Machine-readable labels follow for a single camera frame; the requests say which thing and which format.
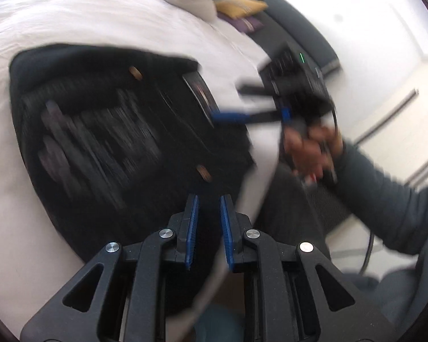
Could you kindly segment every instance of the human hand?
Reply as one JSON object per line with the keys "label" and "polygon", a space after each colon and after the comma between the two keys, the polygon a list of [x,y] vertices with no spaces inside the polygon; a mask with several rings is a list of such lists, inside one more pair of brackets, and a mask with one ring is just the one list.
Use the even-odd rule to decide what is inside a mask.
{"label": "human hand", "polygon": [[[320,179],[324,170],[333,167],[333,160],[341,156],[344,146],[342,136],[334,128],[313,126],[308,130],[309,138],[302,139],[294,129],[284,130],[284,150],[292,156],[298,172],[304,176],[315,174]],[[330,154],[322,153],[320,144],[325,142]]]}

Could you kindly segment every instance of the blue gripper pad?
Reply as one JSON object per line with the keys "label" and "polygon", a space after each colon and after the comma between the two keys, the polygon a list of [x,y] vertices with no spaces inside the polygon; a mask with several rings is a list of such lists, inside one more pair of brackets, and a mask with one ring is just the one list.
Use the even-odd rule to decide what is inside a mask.
{"label": "blue gripper pad", "polygon": [[190,223],[188,224],[187,241],[186,241],[186,258],[185,266],[186,269],[190,269],[193,261],[193,252],[195,250],[195,237],[197,235],[197,224],[198,224],[198,211],[199,211],[199,199],[198,196],[193,198],[192,211],[190,212]]}
{"label": "blue gripper pad", "polygon": [[228,122],[228,123],[239,123],[244,124],[250,121],[251,117],[248,114],[238,113],[233,111],[220,112],[213,111],[211,112],[211,120],[213,122]]}
{"label": "blue gripper pad", "polygon": [[220,221],[222,222],[222,232],[224,234],[225,255],[230,270],[233,270],[235,261],[233,259],[233,237],[231,236],[230,219],[228,216],[227,203],[225,197],[220,197]]}

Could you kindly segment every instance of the bed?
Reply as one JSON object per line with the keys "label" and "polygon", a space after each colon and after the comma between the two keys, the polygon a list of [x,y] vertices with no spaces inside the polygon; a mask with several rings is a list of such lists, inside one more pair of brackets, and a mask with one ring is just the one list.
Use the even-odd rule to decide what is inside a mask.
{"label": "bed", "polygon": [[[267,29],[281,27],[282,40],[290,37],[278,20],[271,14],[268,18]],[[200,63],[221,109],[264,109],[273,104],[245,102],[235,89],[240,79],[259,80],[257,67],[269,53],[260,40],[264,46],[263,36],[256,43],[224,21],[208,24],[162,0],[0,0],[0,320],[12,334],[18,337],[33,314],[82,267],[52,226],[19,154],[9,108],[8,65],[13,56],[55,42],[189,56]],[[316,61],[320,58],[311,57],[310,46],[303,50],[313,68],[322,67]],[[331,52],[326,64],[337,59]],[[254,220],[277,163],[280,125],[250,126],[248,131],[256,167],[243,182],[236,208]],[[220,250],[193,308],[168,321],[167,340],[186,333],[226,273]]]}

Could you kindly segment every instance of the purple pillow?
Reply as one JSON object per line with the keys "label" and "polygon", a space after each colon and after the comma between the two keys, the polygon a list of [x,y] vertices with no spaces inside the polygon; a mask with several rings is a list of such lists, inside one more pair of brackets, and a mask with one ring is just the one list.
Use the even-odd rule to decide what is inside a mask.
{"label": "purple pillow", "polygon": [[233,19],[223,13],[217,13],[217,16],[225,22],[230,23],[241,33],[253,33],[258,31],[259,29],[262,29],[265,26],[260,20],[255,17]]}

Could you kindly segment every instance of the yellow pillow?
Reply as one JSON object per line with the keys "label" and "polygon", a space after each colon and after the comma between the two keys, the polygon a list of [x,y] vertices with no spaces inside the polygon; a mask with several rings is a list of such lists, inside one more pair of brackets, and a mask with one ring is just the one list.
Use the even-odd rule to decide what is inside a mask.
{"label": "yellow pillow", "polygon": [[215,5],[217,11],[233,19],[257,14],[268,7],[267,3],[259,0],[217,0]]}

